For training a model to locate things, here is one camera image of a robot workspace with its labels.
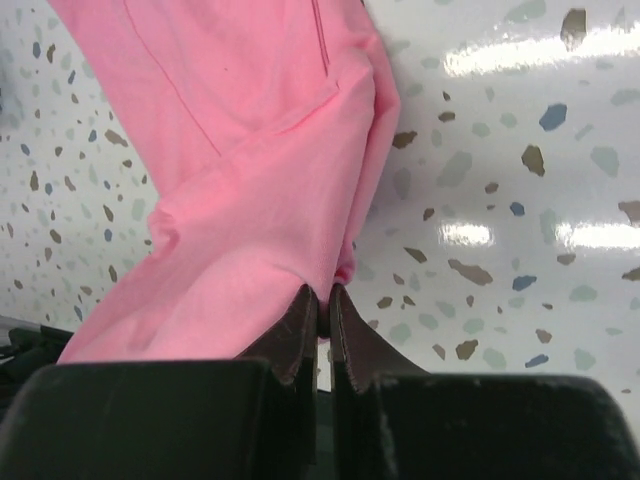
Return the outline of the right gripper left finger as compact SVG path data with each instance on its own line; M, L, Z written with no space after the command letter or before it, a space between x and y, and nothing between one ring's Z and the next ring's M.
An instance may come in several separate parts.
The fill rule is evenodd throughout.
M231 360L52 365L1 425L5 479L301 479L315 459L318 301Z

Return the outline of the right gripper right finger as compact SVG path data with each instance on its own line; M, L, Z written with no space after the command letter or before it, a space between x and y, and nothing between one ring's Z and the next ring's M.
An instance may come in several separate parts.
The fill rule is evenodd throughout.
M635 479L624 415L592 379L434 374L399 353L337 285L328 306L341 479Z

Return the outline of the pink t-shirt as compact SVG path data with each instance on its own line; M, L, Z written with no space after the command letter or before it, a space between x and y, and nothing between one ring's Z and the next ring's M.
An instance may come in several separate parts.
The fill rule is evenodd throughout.
M327 301L400 98L358 1L56 1L159 199L153 252L64 363L232 358L302 286Z

